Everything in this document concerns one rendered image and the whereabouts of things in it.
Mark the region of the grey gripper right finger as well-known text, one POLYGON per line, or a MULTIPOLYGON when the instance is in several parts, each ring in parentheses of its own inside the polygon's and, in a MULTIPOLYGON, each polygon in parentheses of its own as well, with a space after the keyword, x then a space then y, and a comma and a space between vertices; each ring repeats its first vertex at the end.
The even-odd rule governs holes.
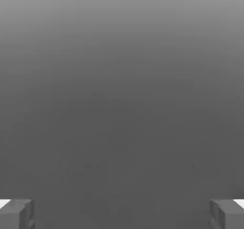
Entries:
POLYGON ((244 199, 212 199, 209 212, 212 229, 244 229, 244 199))

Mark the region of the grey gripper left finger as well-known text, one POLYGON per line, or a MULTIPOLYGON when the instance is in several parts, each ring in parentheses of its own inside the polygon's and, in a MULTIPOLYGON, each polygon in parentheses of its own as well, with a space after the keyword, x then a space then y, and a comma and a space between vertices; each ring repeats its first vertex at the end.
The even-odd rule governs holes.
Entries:
POLYGON ((0 229, 36 229, 35 200, 0 199, 0 229))

